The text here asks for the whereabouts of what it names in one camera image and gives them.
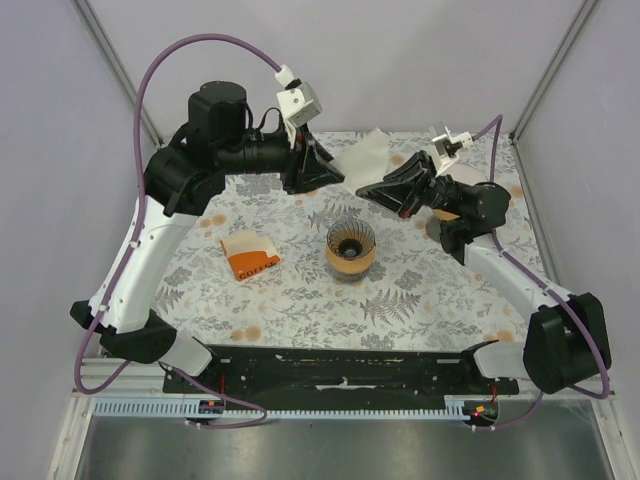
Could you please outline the grey glass carafe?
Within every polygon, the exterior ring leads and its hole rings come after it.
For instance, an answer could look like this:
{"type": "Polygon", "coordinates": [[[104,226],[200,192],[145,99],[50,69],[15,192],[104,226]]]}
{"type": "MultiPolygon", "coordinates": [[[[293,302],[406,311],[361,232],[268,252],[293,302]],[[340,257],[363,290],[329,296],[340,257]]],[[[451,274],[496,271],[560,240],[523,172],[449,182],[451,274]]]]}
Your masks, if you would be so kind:
{"type": "Polygon", "coordinates": [[[425,237],[434,242],[440,243],[441,242],[440,235],[441,235],[440,220],[437,217],[429,219],[425,226],[425,237]]]}

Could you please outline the grey ribbed glass dripper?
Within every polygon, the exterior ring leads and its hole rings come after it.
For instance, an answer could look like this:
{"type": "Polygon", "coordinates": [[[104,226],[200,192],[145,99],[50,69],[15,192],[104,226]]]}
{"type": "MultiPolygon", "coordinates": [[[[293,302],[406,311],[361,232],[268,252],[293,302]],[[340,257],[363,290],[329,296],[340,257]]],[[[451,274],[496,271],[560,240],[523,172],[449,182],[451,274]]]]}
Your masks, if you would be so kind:
{"type": "Polygon", "coordinates": [[[370,254],[376,246],[372,227],[359,219],[342,219],[327,232],[327,246],[331,253],[345,260],[356,260],[370,254]]]}

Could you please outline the orange coffee filter box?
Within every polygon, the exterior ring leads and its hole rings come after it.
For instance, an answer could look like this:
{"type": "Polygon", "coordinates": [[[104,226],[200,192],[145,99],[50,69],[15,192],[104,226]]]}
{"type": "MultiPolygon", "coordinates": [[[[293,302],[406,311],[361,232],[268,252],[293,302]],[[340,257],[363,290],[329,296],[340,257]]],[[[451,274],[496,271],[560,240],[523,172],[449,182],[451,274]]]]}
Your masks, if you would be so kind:
{"type": "Polygon", "coordinates": [[[245,281],[281,262],[272,240],[253,230],[232,233],[220,240],[237,281],[245,281]]]}

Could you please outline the wooden ring dripper holder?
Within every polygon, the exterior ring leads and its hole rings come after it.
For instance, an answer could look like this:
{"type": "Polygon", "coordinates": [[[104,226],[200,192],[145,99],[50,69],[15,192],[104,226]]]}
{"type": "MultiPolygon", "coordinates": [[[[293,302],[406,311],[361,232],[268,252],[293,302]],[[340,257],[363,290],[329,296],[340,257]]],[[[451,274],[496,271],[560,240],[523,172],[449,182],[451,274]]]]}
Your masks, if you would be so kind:
{"type": "Polygon", "coordinates": [[[459,218],[457,214],[450,213],[441,209],[434,209],[433,214],[441,222],[452,221],[459,218]]]}

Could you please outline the white paper coffee filter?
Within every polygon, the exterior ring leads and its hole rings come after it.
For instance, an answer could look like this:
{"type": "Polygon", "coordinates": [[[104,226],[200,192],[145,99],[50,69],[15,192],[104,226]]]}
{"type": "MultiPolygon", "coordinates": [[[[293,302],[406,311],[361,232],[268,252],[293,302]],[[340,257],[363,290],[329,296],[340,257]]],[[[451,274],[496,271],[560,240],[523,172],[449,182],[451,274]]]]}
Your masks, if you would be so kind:
{"type": "Polygon", "coordinates": [[[453,165],[448,174],[457,182],[467,185],[476,185],[479,183],[488,182],[488,178],[482,171],[462,164],[453,165]]]}

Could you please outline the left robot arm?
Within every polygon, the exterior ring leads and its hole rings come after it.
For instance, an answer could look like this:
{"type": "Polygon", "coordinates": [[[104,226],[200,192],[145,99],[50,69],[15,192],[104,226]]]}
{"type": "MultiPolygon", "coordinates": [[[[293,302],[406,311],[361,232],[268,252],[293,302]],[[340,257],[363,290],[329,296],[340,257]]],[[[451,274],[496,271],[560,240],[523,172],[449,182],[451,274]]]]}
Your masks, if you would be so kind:
{"type": "Polygon", "coordinates": [[[151,303],[175,250],[211,199],[224,191],[227,177],[277,173],[288,194],[343,181],[307,126],[321,112],[312,87],[292,80],[277,101],[278,128],[261,133],[251,126],[242,86],[208,82],[189,97],[187,122],[147,164],[145,197],[103,286],[71,307],[71,317],[83,328],[94,326],[113,356],[168,364],[184,371],[198,392],[219,384],[212,353],[162,320],[151,303]]]}

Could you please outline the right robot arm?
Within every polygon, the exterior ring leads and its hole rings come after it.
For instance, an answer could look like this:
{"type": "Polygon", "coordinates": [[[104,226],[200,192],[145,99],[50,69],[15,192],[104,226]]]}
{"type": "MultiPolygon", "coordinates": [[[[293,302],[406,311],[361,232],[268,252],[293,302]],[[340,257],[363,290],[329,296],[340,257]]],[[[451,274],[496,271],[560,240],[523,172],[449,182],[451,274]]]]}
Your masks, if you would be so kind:
{"type": "Polygon", "coordinates": [[[423,207],[453,214],[440,224],[442,249],[488,280],[526,320],[523,342],[490,341],[472,348],[474,359],[457,371],[465,391],[481,393],[494,378],[513,378],[529,380],[546,394],[565,388],[582,392],[582,381],[599,376],[597,395],[608,396],[611,352],[603,306],[591,293],[577,295],[536,275],[500,243],[496,230],[505,224],[511,201],[505,188],[439,176],[420,151],[356,194],[403,219],[423,207]]]}

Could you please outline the floral tablecloth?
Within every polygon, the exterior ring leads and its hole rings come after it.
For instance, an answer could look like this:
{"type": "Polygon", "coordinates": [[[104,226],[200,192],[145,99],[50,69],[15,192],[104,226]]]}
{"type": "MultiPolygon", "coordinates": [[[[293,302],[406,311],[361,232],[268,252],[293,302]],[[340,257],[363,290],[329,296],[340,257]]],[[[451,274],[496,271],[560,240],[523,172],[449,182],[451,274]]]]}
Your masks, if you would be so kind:
{"type": "Polygon", "coordinates": [[[335,185],[289,195],[274,174],[231,176],[177,247],[152,309],[208,344],[459,351],[519,342],[527,323],[483,276],[425,237],[433,210],[403,220],[335,185]],[[376,256],[356,283],[332,278],[328,229],[368,223],[376,256]],[[220,240],[269,237],[277,265],[237,281],[220,240]]]}

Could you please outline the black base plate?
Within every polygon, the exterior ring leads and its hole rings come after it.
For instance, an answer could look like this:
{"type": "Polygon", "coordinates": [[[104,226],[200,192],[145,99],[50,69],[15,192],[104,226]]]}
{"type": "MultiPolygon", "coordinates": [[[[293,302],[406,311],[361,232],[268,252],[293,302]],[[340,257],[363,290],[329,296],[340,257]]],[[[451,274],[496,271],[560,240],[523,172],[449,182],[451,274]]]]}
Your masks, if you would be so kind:
{"type": "Polygon", "coordinates": [[[431,410],[447,395],[514,395],[487,379],[471,352],[216,346],[205,387],[270,411],[431,410]]]}

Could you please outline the aluminium frame rail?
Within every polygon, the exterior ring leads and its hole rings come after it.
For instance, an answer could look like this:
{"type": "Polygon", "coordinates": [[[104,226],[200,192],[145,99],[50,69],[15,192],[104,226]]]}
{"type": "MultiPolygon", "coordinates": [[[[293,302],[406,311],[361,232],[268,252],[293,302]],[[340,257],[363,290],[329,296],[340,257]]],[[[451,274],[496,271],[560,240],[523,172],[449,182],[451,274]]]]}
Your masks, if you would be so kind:
{"type": "MultiPolygon", "coordinates": [[[[113,374],[119,367],[121,361],[113,358],[86,358],[81,366],[81,380],[87,389],[95,389],[113,374]]],[[[104,390],[93,394],[105,397],[167,397],[178,398],[179,393],[166,393],[163,391],[165,372],[157,365],[131,364],[127,366],[118,377],[104,390]]],[[[578,383],[578,386],[596,393],[601,392],[601,381],[599,377],[592,377],[578,383]]],[[[503,399],[534,399],[538,390],[531,381],[518,381],[519,393],[499,394],[503,399]]],[[[552,395],[554,399],[573,398],[580,395],[580,392],[566,388],[552,395]]],[[[444,398],[460,399],[489,399],[490,393],[470,393],[470,394],[444,394],[444,398]]]]}

